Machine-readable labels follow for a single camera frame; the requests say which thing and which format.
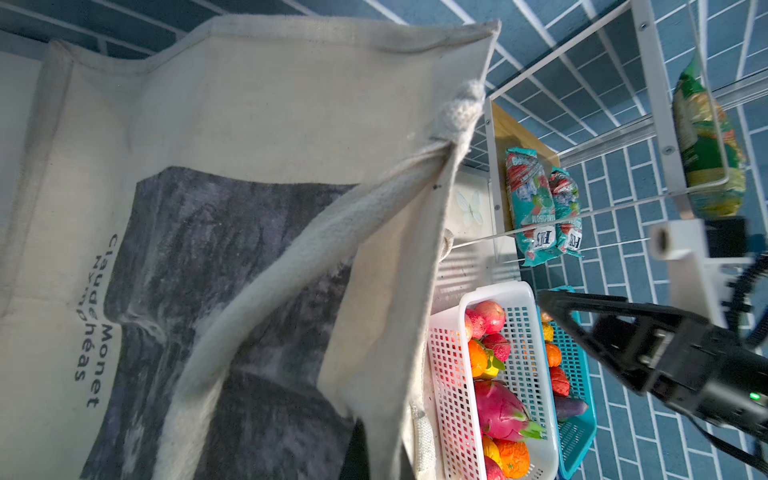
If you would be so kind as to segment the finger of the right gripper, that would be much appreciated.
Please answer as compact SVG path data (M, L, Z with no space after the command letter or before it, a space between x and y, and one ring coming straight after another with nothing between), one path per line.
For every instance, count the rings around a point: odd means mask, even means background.
M649 392L659 373L661 338L678 329L678 310L625 297L539 290L537 303L592 359L634 393Z

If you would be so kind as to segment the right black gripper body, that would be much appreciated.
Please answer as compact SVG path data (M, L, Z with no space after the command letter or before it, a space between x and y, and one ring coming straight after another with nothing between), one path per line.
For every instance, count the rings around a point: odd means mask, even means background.
M599 314L592 356L628 390L737 429L767 427L767 358L696 314L631 304Z

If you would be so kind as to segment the green fox's candy bag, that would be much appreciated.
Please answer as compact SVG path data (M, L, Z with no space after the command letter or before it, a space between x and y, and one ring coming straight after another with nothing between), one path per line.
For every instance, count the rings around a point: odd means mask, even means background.
M536 267L560 255L548 177L535 150L513 147L506 154L507 197L516 244L523 265Z
M559 168L552 169L548 182L555 206L556 245L563 254L580 257L582 219L578 184Z

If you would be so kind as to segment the yellow bell pepper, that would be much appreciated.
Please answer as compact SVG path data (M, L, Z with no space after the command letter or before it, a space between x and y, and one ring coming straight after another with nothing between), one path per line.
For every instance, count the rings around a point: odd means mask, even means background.
M542 334L546 342L552 343L554 341L554 327L550 323L542 324Z

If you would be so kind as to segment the white plastic fruit basket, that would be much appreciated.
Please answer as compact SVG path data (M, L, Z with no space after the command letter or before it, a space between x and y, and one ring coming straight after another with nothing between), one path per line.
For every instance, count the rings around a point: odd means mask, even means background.
M507 315L502 334L511 341L511 355L498 378L543 428L540 440L525 441L531 460L525 477L553 479L559 464L559 437L549 365L534 294L522 281L480 287L429 319L427 353L439 431L438 465L442 468L438 477L486 477L464 328L465 310L485 300L499 304Z

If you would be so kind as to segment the pink dragon fruit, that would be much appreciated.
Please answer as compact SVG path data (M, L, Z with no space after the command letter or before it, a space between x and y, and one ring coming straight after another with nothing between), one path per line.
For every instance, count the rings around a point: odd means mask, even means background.
M475 399L481 433L494 440L544 440L545 429L533 421L522 401L503 382L476 380Z

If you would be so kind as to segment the green yellow candy bag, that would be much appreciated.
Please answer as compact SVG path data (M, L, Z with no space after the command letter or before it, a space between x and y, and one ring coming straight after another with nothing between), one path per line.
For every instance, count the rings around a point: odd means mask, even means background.
M692 212L703 219L737 215L747 159L727 114L701 83L696 61L678 78L672 114Z

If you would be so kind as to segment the red tomato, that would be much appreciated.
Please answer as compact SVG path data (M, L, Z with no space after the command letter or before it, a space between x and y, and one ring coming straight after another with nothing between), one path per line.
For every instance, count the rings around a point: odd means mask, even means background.
M567 398L570 395L571 384L565 371L559 367L549 369L552 391L556 396Z

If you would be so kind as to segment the yellow pear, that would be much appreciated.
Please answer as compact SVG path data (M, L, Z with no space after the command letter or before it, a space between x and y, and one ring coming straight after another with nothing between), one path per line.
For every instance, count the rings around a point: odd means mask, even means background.
M501 465L501 456L497 444L488 436L482 436L483 454L493 460L497 465Z

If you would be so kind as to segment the green Fox's candy bag right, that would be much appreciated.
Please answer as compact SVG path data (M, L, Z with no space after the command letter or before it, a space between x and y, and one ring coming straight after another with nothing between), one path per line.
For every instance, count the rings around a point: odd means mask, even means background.
M563 254L580 257L582 219L578 184L559 168L552 169L548 182L555 206L556 245Z

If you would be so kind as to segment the small red apple front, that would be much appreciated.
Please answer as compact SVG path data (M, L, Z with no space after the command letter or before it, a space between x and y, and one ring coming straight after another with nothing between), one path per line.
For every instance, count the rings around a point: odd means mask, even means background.
M503 470L496 461L488 456L485 456L484 463L487 480L506 480Z

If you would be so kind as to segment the purple eggplant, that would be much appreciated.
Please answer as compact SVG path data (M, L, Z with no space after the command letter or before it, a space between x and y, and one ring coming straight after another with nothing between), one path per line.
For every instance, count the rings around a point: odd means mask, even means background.
M583 415L589 409L588 403L580 398L558 395L554 397L554 405L559 421Z

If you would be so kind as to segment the teal plastic vegetable basket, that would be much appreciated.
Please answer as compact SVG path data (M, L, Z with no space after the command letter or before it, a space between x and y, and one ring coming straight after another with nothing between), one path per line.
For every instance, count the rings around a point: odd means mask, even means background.
M562 353L561 367L571 384L568 397L586 401L589 409L580 416L558 421L559 467L557 479L571 479L581 466L597 433L593 388L590 380L586 352L546 313L540 314L543 323L554 327L554 343Z

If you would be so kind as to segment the red apple back right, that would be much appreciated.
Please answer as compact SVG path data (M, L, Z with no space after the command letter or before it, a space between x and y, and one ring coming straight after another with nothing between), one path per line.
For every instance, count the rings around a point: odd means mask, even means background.
M485 334L498 334L502 331L507 315L504 308L492 300L486 300L474 306L474 310L483 318Z

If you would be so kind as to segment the red apple back middle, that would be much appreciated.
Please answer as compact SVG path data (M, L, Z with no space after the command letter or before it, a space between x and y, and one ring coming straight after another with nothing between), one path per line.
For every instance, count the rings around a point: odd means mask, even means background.
M481 339L486 334L485 318L474 309L466 309L464 314L465 331L468 340Z

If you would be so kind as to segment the orange pumpkin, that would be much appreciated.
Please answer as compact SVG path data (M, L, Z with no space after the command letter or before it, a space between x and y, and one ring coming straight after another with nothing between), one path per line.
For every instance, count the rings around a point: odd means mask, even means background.
M559 367L562 364L562 353L557 345L552 342L545 343L548 366L550 368Z

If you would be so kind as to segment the green Fox's candy bag left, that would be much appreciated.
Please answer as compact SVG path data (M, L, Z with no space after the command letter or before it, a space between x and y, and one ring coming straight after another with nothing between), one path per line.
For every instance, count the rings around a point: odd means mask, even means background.
M513 147L506 154L507 197L516 244L523 265L536 267L560 255L548 177L535 150Z

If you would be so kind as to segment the large orange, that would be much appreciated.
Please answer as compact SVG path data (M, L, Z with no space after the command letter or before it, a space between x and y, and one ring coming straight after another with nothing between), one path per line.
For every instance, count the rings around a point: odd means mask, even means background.
M500 467L507 479L521 479L530 469L530 454L527 445L509 440L496 440Z

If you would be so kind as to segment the red apple centre right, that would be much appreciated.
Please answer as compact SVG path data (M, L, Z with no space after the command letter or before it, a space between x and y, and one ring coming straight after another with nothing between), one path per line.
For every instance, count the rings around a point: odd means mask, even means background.
M482 344L485 348L491 350L494 357L505 363L511 353L510 341L504 337L501 333L494 333L486 335L482 339Z

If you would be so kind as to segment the beige canvas tote bag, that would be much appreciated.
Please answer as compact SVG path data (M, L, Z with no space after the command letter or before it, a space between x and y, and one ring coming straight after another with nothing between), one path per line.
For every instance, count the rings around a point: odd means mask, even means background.
M499 21L54 41L1 244L5 479L403 479Z

